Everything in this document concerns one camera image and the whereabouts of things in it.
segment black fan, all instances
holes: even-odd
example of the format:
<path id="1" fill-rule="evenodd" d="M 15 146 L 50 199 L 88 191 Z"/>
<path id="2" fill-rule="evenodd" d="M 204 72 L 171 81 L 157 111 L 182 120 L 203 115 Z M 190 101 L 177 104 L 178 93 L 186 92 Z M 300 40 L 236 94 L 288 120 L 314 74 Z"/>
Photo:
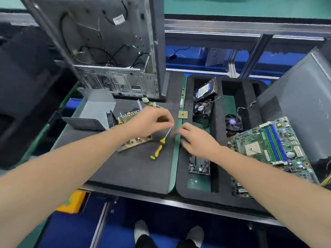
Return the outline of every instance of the black fan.
<path id="1" fill-rule="evenodd" d="M 242 131 L 243 130 L 243 122 L 241 120 L 241 116 L 226 114 L 225 124 L 226 124 L 227 131 Z"/>
<path id="2" fill-rule="evenodd" d="M 194 119 L 201 119 L 207 118 L 212 113 L 213 105 L 211 103 L 211 99 L 206 101 L 197 102 L 194 106 L 193 110 L 193 118 Z"/>

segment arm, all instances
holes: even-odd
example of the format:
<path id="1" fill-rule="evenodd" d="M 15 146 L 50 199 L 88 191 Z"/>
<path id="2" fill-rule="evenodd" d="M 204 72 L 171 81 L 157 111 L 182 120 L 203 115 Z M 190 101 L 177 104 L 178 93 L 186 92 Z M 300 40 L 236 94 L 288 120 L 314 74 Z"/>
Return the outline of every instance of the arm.
<path id="1" fill-rule="evenodd" d="M 187 151 L 209 159 L 233 175 L 254 198 L 310 247 L 329 247 L 331 192 L 238 154 L 205 131 L 184 124 L 177 131 Z"/>
<path id="2" fill-rule="evenodd" d="M 174 126 L 166 109 L 146 107 L 133 119 L 20 165 L 0 178 L 0 240 L 16 247 L 84 184 L 125 142 Z"/>

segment yellow screwdriver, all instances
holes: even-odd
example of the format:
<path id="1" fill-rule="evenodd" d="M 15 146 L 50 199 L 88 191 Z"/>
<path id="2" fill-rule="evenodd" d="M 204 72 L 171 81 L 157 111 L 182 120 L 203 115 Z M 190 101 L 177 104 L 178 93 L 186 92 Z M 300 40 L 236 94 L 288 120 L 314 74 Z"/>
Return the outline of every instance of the yellow screwdriver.
<path id="1" fill-rule="evenodd" d="M 155 160 L 158 156 L 160 151 L 162 150 L 163 145 L 166 143 L 166 137 L 168 136 L 169 132 L 171 131 L 172 128 L 169 129 L 168 133 L 166 134 L 166 136 L 164 138 L 162 138 L 160 140 L 161 145 L 159 146 L 159 148 L 155 151 L 155 153 L 153 153 L 153 155 L 151 155 L 151 159 Z"/>

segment black pants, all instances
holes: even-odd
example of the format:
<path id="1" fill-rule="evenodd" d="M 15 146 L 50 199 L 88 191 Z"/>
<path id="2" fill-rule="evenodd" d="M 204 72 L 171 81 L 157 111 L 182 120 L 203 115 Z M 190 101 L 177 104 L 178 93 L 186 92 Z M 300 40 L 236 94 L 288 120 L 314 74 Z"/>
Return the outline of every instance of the black pants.
<path id="1" fill-rule="evenodd" d="M 136 243 L 135 248 L 157 248 L 153 239 L 146 234 L 141 235 Z M 195 243 L 190 240 L 181 240 L 176 248 L 197 248 Z"/>

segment leg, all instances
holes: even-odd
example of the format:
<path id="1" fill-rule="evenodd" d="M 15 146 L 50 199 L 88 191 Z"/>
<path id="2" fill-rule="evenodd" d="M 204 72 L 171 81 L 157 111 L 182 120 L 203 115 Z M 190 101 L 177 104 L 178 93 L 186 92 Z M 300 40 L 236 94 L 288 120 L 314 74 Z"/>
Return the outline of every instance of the leg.
<path id="1" fill-rule="evenodd" d="M 186 240 L 181 240 L 176 248 L 200 248 L 204 236 L 204 230 L 200 226 L 195 226 L 187 234 Z"/>
<path id="2" fill-rule="evenodd" d="M 157 248 L 143 220 L 139 220 L 134 226 L 134 241 L 135 248 Z"/>

